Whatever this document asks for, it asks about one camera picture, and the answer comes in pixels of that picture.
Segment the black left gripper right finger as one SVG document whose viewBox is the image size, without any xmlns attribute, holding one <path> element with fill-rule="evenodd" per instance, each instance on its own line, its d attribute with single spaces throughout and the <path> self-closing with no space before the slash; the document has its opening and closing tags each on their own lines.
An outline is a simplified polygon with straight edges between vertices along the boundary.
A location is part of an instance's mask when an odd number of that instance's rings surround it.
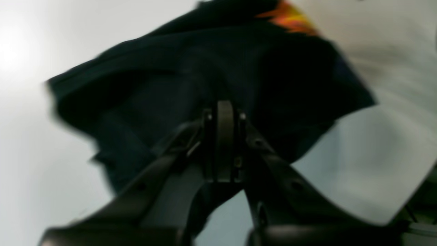
<svg viewBox="0 0 437 246">
<path fill-rule="evenodd" d="M 224 181 L 240 183 L 253 221 L 247 246 L 402 246 L 402 227 L 363 222 L 329 202 L 224 102 Z"/>
</svg>

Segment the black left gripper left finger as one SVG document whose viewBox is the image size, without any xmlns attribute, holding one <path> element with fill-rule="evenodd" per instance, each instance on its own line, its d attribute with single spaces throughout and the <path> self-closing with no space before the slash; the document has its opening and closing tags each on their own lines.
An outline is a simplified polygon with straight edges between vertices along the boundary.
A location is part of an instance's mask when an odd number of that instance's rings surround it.
<svg viewBox="0 0 437 246">
<path fill-rule="evenodd" d="M 190 246 L 192 201 L 225 182 L 225 101 L 179 130 L 164 152 L 102 209 L 45 232 L 41 246 Z"/>
</svg>

